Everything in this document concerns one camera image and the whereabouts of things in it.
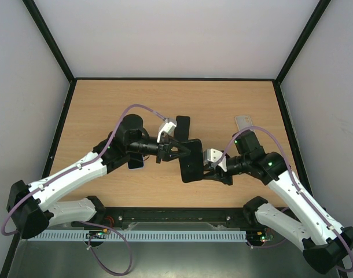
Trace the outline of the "phone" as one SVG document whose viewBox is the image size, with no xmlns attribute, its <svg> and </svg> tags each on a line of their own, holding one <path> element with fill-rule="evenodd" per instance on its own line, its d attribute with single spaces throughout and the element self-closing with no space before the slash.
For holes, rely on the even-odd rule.
<svg viewBox="0 0 353 278">
<path fill-rule="evenodd" d="M 182 145 L 190 154 L 179 159 L 181 178 L 184 183 L 200 181 L 204 176 L 202 142 L 199 139 L 188 140 Z"/>
<path fill-rule="evenodd" d="M 135 170 L 144 167 L 144 157 L 140 153 L 130 153 L 130 160 L 128 161 L 128 169 Z"/>
</svg>

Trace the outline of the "black smartphone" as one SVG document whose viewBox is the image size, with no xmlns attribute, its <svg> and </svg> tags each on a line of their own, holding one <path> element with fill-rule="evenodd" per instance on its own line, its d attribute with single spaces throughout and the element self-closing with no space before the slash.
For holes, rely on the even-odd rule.
<svg viewBox="0 0 353 278">
<path fill-rule="evenodd" d="M 174 138 L 179 142 L 189 139 L 190 117 L 178 115 L 176 117 L 177 126 L 174 129 Z"/>
</svg>

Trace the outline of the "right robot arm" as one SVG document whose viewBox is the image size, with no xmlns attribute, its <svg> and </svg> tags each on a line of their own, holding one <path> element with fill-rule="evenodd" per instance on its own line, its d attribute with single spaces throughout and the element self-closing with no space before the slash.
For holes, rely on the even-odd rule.
<svg viewBox="0 0 353 278">
<path fill-rule="evenodd" d="M 204 151 L 204 166 L 212 180 L 231 185 L 233 176 L 247 174 L 269 187 L 294 213 L 292 218 L 257 196 L 244 205 L 244 221 L 251 227 L 271 228 L 293 243 L 307 263 L 326 274 L 352 256 L 353 227 L 344 227 L 310 195 L 291 169 L 284 151 L 265 152 L 251 128 L 244 128 L 229 142 L 238 155 L 226 151 Z"/>
</svg>

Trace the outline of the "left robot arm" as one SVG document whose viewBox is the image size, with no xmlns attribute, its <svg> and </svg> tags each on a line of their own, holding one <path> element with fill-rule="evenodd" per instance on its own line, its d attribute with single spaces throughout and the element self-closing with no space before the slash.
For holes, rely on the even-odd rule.
<svg viewBox="0 0 353 278">
<path fill-rule="evenodd" d="M 30 239 L 53 225 L 97 220 L 104 208 L 96 197 L 75 202 L 61 202 L 61 198 L 124 164 L 142 167 L 144 156 L 155 156 L 156 163 L 161 163 L 190 155 L 186 146 L 189 129 L 187 116 L 166 118 L 157 136 L 151 137 L 139 115 L 124 116 L 107 139 L 74 164 L 39 181 L 26 184 L 20 180 L 11 186 L 6 209 L 16 233 Z"/>
</svg>

